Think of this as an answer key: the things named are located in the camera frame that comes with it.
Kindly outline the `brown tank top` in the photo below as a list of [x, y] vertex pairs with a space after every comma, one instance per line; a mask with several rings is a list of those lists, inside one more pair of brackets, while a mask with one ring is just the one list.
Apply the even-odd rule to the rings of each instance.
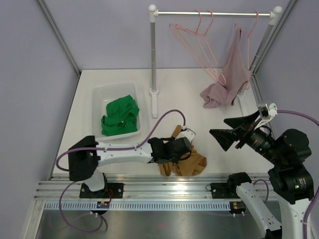
[[159, 172], [164, 177], [169, 177], [172, 173], [181, 177], [196, 176], [202, 173], [206, 166], [206, 157], [198, 153], [193, 145], [191, 156], [188, 159], [179, 161], [178, 164], [171, 162], [158, 164]]

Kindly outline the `green tank top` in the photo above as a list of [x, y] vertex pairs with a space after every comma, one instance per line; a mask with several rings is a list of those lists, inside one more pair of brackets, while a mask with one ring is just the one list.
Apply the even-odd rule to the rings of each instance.
[[118, 98], [106, 105], [101, 118], [101, 134], [115, 136], [136, 132], [139, 107], [131, 95]]

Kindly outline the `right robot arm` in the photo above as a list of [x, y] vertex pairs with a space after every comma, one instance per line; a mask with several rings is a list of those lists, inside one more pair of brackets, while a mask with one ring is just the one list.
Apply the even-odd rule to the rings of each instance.
[[221, 191], [242, 200], [262, 238], [306, 239], [311, 229], [308, 218], [319, 197], [313, 178], [303, 165], [312, 151], [307, 135], [297, 129], [288, 129], [277, 139], [272, 138], [270, 132], [262, 131], [278, 113], [276, 109], [262, 108], [245, 117], [225, 119], [230, 129], [211, 129], [209, 132], [224, 151], [237, 142], [237, 149], [247, 145], [273, 164], [268, 171], [269, 184], [280, 205], [281, 221], [273, 217], [257, 195], [247, 173], [230, 174]]

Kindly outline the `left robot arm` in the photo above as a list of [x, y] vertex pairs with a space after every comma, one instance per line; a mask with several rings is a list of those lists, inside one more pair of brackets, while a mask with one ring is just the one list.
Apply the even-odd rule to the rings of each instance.
[[98, 167], [114, 163], [178, 163], [190, 158], [195, 133], [183, 131], [177, 137], [153, 137], [134, 146], [106, 144], [87, 136], [68, 152], [69, 179], [81, 182], [81, 199], [122, 198], [121, 183], [108, 183]]

